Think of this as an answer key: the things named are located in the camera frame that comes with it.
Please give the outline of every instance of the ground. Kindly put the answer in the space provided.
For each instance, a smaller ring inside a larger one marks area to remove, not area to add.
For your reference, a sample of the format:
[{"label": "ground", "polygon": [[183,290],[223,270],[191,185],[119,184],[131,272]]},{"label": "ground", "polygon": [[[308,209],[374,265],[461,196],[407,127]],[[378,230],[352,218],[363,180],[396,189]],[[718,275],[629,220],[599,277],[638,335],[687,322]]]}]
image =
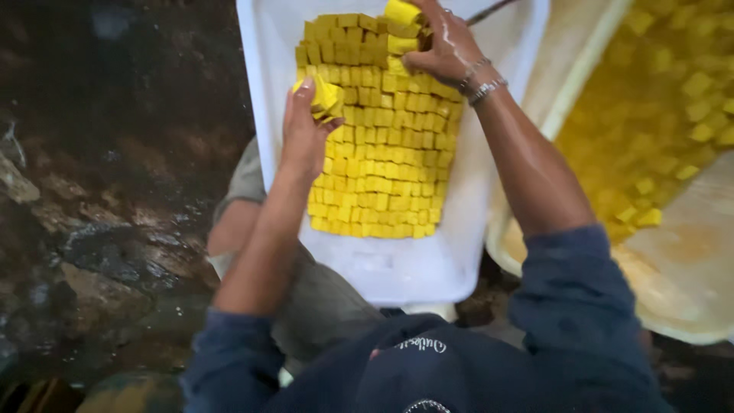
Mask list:
[{"label": "ground", "polygon": [[[253,134],[232,1],[0,0],[0,370],[82,389],[180,372],[218,284],[211,213]],[[462,322],[501,317],[516,287],[485,257]],[[734,411],[730,345],[656,337],[652,358],[683,411]]]}]

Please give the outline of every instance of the navy sleeve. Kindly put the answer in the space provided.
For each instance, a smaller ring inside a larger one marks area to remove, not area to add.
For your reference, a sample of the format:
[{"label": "navy sleeve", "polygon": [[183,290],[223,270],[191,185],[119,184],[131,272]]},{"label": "navy sleeve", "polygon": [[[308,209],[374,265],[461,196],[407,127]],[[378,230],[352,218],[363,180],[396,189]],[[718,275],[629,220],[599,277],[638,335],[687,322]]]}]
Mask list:
[{"label": "navy sleeve", "polygon": [[180,377],[186,413],[256,412],[278,391],[283,355],[270,338],[271,320],[209,309]]},{"label": "navy sleeve", "polygon": [[607,408],[612,401],[635,402],[620,398],[659,398],[635,297],[611,258],[604,228],[530,237],[526,245],[523,283],[509,316],[527,333],[525,346],[537,363]]}]

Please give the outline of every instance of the hand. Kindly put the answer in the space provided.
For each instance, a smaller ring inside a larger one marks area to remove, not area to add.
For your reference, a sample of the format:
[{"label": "hand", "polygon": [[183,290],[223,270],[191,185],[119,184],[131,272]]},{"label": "hand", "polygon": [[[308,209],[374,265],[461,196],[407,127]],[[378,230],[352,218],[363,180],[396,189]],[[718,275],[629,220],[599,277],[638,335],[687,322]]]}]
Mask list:
[{"label": "hand", "polygon": [[482,51],[463,19],[438,4],[437,0],[412,0],[421,8],[433,29],[433,47],[429,51],[412,51],[403,56],[408,70],[433,75],[439,82],[457,87],[466,71],[482,59]]},{"label": "hand", "polygon": [[281,170],[303,176],[309,184],[319,177],[324,168],[326,138],[344,124],[344,118],[334,118],[328,122],[313,118],[311,101],[315,94],[316,84],[310,76],[304,79],[295,93],[288,91],[280,159]]}]

